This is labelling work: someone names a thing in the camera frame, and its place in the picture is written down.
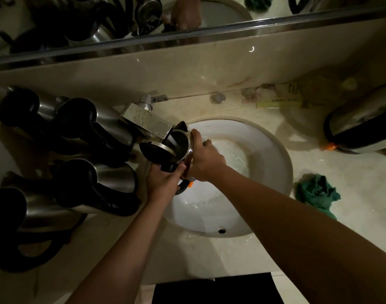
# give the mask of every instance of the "countertop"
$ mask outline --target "countertop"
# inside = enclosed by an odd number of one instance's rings
[[[308,173],[325,175],[342,197],[332,206],[338,221],[386,251],[386,156],[320,150],[325,141],[322,123],[330,107],[257,109],[254,103],[245,103],[238,91],[226,95],[222,104],[212,103],[209,95],[160,102],[155,104],[153,113],[173,123],[228,118],[265,128],[286,147],[294,182]],[[71,243],[47,264],[21,274],[0,272],[0,299],[54,303],[76,288],[131,220],[96,215],[84,222]],[[270,271],[279,268],[254,234],[209,238],[163,219],[142,284]]]

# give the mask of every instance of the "person's left hand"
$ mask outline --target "person's left hand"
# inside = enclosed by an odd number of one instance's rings
[[[178,182],[186,170],[186,165],[179,164],[173,173],[161,171],[161,166],[151,163],[145,179],[147,201],[162,201],[168,204],[178,190]]]

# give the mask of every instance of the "green cloth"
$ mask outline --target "green cloth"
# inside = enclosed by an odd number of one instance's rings
[[[336,216],[330,212],[333,201],[341,199],[336,188],[333,188],[325,176],[314,175],[309,181],[297,184],[296,199],[303,204],[311,205],[319,211],[336,220]]]
[[[267,10],[273,0],[245,0],[245,6],[250,10]]]

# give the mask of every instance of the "white sink basin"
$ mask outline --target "white sink basin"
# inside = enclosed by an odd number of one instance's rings
[[[227,119],[213,119],[189,125],[203,140],[225,156],[227,165],[239,173],[289,195],[293,169],[284,146],[259,126]],[[195,181],[175,196],[165,217],[174,224],[210,237],[237,237],[251,233],[228,199],[212,184]]]

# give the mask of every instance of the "faucet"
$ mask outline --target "faucet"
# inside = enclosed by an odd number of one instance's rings
[[[130,102],[121,112],[121,116],[135,124],[146,138],[154,135],[162,141],[174,127],[170,122],[151,113],[151,111],[153,103],[167,100],[166,95],[152,97],[149,94],[143,94],[137,104]]]

